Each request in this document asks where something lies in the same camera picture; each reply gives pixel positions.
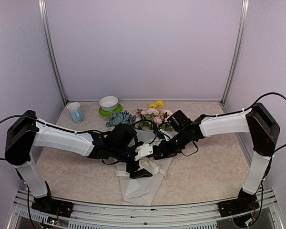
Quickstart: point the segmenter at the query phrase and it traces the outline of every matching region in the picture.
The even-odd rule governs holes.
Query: blue flower
[[[135,115],[131,115],[128,111],[111,114],[109,121],[106,123],[107,127],[117,126],[120,123],[131,125],[134,123]]]

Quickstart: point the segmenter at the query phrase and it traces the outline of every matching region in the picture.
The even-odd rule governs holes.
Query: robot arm
[[[73,204],[51,197],[47,182],[42,179],[32,160],[32,146],[71,151],[94,159],[112,157],[126,163],[126,171],[131,178],[152,176],[147,170],[139,169],[139,159],[146,155],[146,151],[152,151],[153,147],[138,142],[136,131],[129,125],[120,124],[113,131],[104,133],[95,130],[78,132],[47,123],[37,118],[34,111],[26,111],[23,116],[7,131],[5,158],[30,187],[34,196],[33,209],[70,217]],[[133,139],[135,145],[128,147]]]
[[[72,203],[51,198],[47,183],[41,178],[36,165],[31,160],[31,146],[45,146],[77,153],[94,159],[115,158],[126,163],[130,178],[151,177],[145,169],[140,169],[139,159],[143,156],[162,159],[176,156],[185,146],[199,139],[227,133],[251,134],[254,155],[247,179],[236,200],[219,203],[222,216],[238,214],[258,208],[256,192],[266,176],[279,135],[279,126],[266,108],[255,104],[239,113],[218,116],[201,115],[195,121],[187,118],[182,111],[175,112],[168,122],[178,132],[172,139],[162,140],[158,146],[144,146],[138,142],[133,127],[120,124],[109,132],[77,132],[49,124],[35,116],[34,111],[24,115],[8,130],[6,160],[12,164],[20,177],[28,184],[34,196],[33,209],[70,217]],[[135,144],[129,147],[134,139]]]
[[[217,116],[203,114],[193,122],[181,111],[177,111],[168,122],[178,134],[168,142],[162,141],[159,146],[154,146],[152,156],[155,159],[176,156],[188,143],[205,137],[250,133],[254,153],[249,173],[238,198],[220,202],[219,211],[221,216],[225,217],[259,207],[255,194],[270,169],[280,132],[279,125],[261,103],[239,113]]]

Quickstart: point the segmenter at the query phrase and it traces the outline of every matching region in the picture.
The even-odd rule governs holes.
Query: white plastic bracket
[[[76,131],[64,128],[64,131],[57,128],[42,125],[36,122],[36,126],[39,131],[36,133],[34,138],[33,146],[50,147],[55,149],[67,150],[70,152],[77,153],[81,156],[88,156],[93,150],[93,138],[91,134],[84,133],[78,134]]]
[[[243,110],[237,114],[227,114],[223,116],[216,114],[216,117],[206,117],[199,125],[201,133],[204,137],[229,133],[249,133],[250,130],[246,114],[250,111],[251,109],[247,111]]]
[[[270,156],[262,156],[257,152],[253,153],[252,162],[247,178],[243,185],[243,191],[253,195],[257,192],[258,187],[263,179],[270,162]]]
[[[167,142],[173,138],[171,134],[169,134],[168,132],[166,132],[163,129],[160,129],[159,132],[164,134],[164,138]]]
[[[138,155],[135,156],[134,160],[138,161],[142,157],[153,154],[153,146],[150,144],[143,144],[142,146],[137,147],[135,151],[138,153]]]

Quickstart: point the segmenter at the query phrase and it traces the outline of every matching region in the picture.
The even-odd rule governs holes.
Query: black cable
[[[72,131],[72,130],[64,129],[64,128],[57,127],[57,126],[54,126],[54,125],[51,125],[51,124],[46,124],[46,123],[40,121],[39,119],[37,119],[36,117],[32,117],[32,116],[28,116],[28,115],[23,115],[23,114],[22,114],[22,115],[21,115],[21,114],[16,114],[16,115],[12,115],[12,116],[6,117],[6,118],[4,118],[4,119],[2,119],[2,120],[0,121],[0,124],[3,123],[3,122],[5,122],[5,121],[7,121],[7,120],[9,120],[9,119],[12,119],[12,118],[29,118],[29,119],[32,119],[32,120],[34,120],[35,122],[38,122],[38,123],[40,123],[40,124],[42,124],[42,125],[45,125],[45,126],[48,126],[48,127],[52,127],[52,128],[58,129],[58,130],[66,131],[66,132],[69,132],[69,133],[74,133],[74,134],[84,134],[84,133],[87,133],[87,132],[89,132],[89,131],[98,132],[98,133],[102,133],[102,134],[103,134],[103,132],[101,132],[101,131],[99,131],[99,130],[85,130],[85,131],[79,131],[79,132],[77,132],[77,131]],[[2,158],[2,157],[0,157],[0,160],[1,160],[1,161],[6,161],[6,159],[5,159],[5,158]]]
[[[16,114],[16,115],[12,115],[12,116],[9,116],[9,117],[7,117],[7,118],[4,118],[4,119],[2,119],[2,120],[0,121],[0,124],[3,123],[3,122],[5,122],[5,121],[7,121],[7,120],[9,120],[9,119],[11,119],[11,118],[19,118],[19,117],[29,118],[29,119],[32,119],[32,120],[34,120],[34,121],[36,121],[36,122],[38,122],[38,123],[41,123],[41,124],[43,124],[43,125],[45,124],[44,122],[42,122],[42,121],[40,121],[40,120],[38,120],[38,119],[36,119],[36,118],[34,118],[34,117],[27,116],[27,115],[21,115],[21,114]],[[5,159],[5,158],[2,158],[2,157],[0,157],[0,160],[1,160],[1,161],[6,161],[6,159]]]
[[[261,215],[261,212],[262,212],[262,207],[263,207],[263,195],[264,195],[264,185],[263,185],[263,182],[261,182],[261,186],[262,186],[261,206],[260,206],[260,208],[259,208],[259,212],[258,212],[257,217],[255,218],[255,220],[254,220],[249,226],[252,226],[253,224],[256,223],[256,221],[258,220],[258,218],[259,218],[259,216]]]
[[[36,229],[34,223],[33,223],[33,220],[32,220],[32,216],[31,216],[31,211],[30,211],[30,188],[29,186],[28,187],[28,199],[27,199],[27,203],[28,203],[28,213],[29,213],[29,218],[30,218],[30,221],[31,221],[31,224],[33,226],[34,229]]]
[[[153,126],[154,126],[154,131],[155,131],[156,133],[155,133],[154,139],[149,143],[149,144],[152,144],[152,143],[156,140],[156,138],[157,138],[157,133],[159,133],[159,128],[157,127],[157,124],[156,124],[155,122],[153,122],[152,120],[141,119],[141,120],[135,122],[134,124],[131,124],[130,126],[137,125],[137,124],[140,123],[140,122],[149,122],[149,123],[153,124]]]
[[[160,129],[161,126],[164,125],[164,124],[169,124],[169,122],[162,122],[162,123],[158,126],[158,128]]]
[[[193,155],[193,154],[195,154],[195,153],[197,153],[198,152],[198,150],[199,150],[199,148],[198,148],[198,146],[196,145],[196,143],[193,141],[192,142],[193,144],[194,144],[194,146],[196,147],[196,151],[195,152],[193,152],[193,153],[190,153],[189,155],[185,155],[182,151],[181,151],[181,153],[183,154],[183,156],[191,156],[191,155]]]
[[[105,165],[108,165],[108,166],[112,166],[112,165],[115,165],[115,164],[118,164],[120,161],[115,161],[115,162],[112,162],[112,163],[106,163],[105,161],[104,161],[104,159],[102,159],[102,163],[103,164],[105,164]]]
[[[264,98],[264,97],[266,97],[266,96],[268,96],[268,95],[272,95],[272,94],[273,94],[273,95],[280,96],[280,97],[282,97],[282,98],[286,101],[286,97],[283,96],[282,94],[277,93],[277,92],[268,92],[268,93],[263,94],[263,95],[261,95],[260,97],[258,97],[258,99],[255,100],[254,103],[252,103],[251,106],[249,106],[248,108],[246,108],[244,111],[247,111],[247,110],[249,110],[250,108],[252,108],[252,107],[254,106],[254,104],[256,104],[260,99],[262,99],[262,98]],[[234,112],[230,112],[230,113],[226,113],[226,114],[219,114],[219,115],[207,115],[207,117],[220,117],[220,116],[225,116],[225,115],[236,114],[236,113],[239,113],[239,112],[242,112],[242,111],[234,111]],[[285,146],[286,146],[286,144],[280,146],[280,147],[277,148],[274,152],[277,152],[278,150],[284,148]]]

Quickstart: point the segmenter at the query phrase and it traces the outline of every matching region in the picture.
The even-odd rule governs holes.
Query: lavender wall
[[[69,100],[220,100],[241,0],[46,1]]]
[[[0,120],[35,110],[55,122],[62,103],[55,85],[36,0],[0,0]],[[12,122],[0,126],[0,156]],[[20,179],[0,161],[0,228],[8,216]]]
[[[259,95],[286,96],[286,1],[250,0],[245,36],[227,102],[229,111],[249,106]],[[286,143],[286,102],[262,99],[281,127],[278,146]],[[242,136],[252,150],[249,135]],[[286,220],[286,148],[278,151],[266,184],[272,187]]]

